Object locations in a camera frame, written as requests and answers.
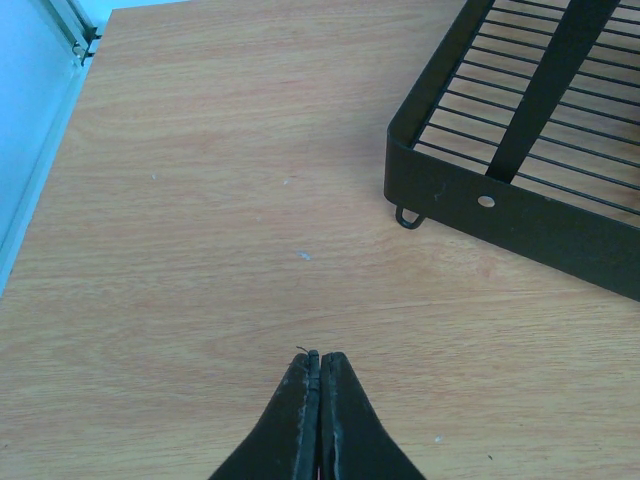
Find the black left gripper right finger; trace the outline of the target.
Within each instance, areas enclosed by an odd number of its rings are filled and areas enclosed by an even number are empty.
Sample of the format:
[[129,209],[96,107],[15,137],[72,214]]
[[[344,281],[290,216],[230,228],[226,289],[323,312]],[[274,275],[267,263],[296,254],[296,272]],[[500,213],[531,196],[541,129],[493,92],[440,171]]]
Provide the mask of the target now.
[[321,360],[320,477],[422,479],[387,433],[342,352]]

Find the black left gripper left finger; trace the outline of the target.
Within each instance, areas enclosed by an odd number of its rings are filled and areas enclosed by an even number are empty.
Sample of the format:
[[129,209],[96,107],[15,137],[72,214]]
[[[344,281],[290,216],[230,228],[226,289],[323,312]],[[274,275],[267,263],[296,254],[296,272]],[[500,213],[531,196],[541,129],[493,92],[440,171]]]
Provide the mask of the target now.
[[294,356],[258,422],[213,479],[315,479],[320,412],[316,350]]

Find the black wire dish rack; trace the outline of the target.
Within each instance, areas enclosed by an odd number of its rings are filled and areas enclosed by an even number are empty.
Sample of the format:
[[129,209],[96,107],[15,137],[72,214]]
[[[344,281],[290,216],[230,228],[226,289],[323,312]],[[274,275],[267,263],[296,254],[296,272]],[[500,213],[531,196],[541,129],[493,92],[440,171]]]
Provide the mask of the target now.
[[385,197],[639,296],[639,5],[464,3],[387,131]]

